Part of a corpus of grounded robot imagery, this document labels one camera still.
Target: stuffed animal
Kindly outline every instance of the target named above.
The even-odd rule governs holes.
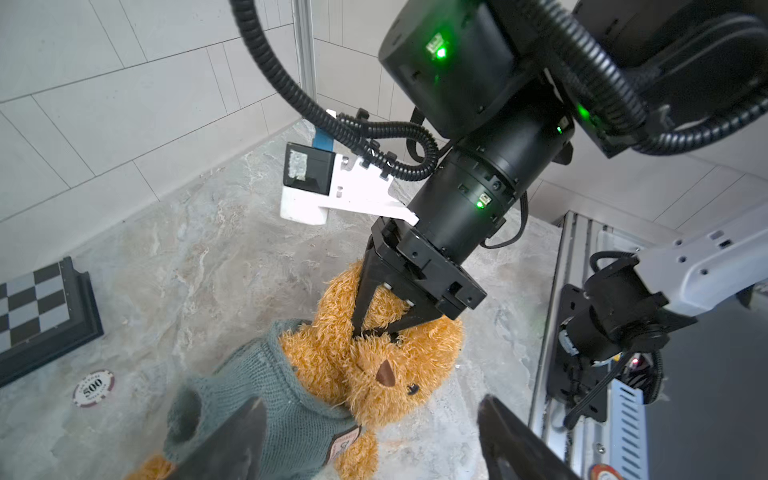
[[[265,399],[262,480],[312,478],[334,462],[342,480],[367,480],[379,464],[376,430],[423,405],[454,369],[460,320],[442,317],[396,336],[353,338],[361,264],[333,279],[314,322],[276,322],[266,339],[240,347],[210,377],[189,379],[168,415],[165,458],[150,458],[126,480],[166,478],[251,396]],[[381,286],[363,329],[408,310]]]

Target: marble floor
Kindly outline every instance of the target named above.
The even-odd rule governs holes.
[[[321,227],[280,218],[285,143],[312,136],[298,122],[71,253],[91,273],[104,336],[0,389],[0,478],[122,478],[160,451],[184,375],[210,373],[275,319],[313,317],[325,282],[362,255],[373,218],[332,212]],[[402,198],[416,188],[394,186]],[[518,218],[511,210],[498,238]],[[377,478],[487,478],[477,406],[490,392],[528,419],[559,240],[557,227],[531,218],[519,243],[465,262],[488,298],[462,317],[455,374],[379,434]],[[114,390],[77,408],[75,384],[99,369],[115,374]]]

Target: blue strap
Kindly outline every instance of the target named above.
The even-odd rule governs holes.
[[[328,133],[322,128],[316,128],[315,139],[312,141],[312,147],[325,151],[333,151],[333,137],[328,135]]]

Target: sweater label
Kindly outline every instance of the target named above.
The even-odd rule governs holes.
[[[331,441],[331,446],[328,449],[328,455],[326,456],[325,465],[328,465],[330,462],[333,462],[339,457],[339,455],[346,452],[349,446],[357,440],[357,437],[359,435],[360,435],[359,425],[352,427],[346,432],[337,433],[336,435],[334,435],[333,440]]]

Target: black cylindrical actuator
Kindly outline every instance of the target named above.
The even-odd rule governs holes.
[[[486,125],[461,140],[408,208],[415,228],[461,264],[562,151],[574,123],[551,88],[529,85]]]

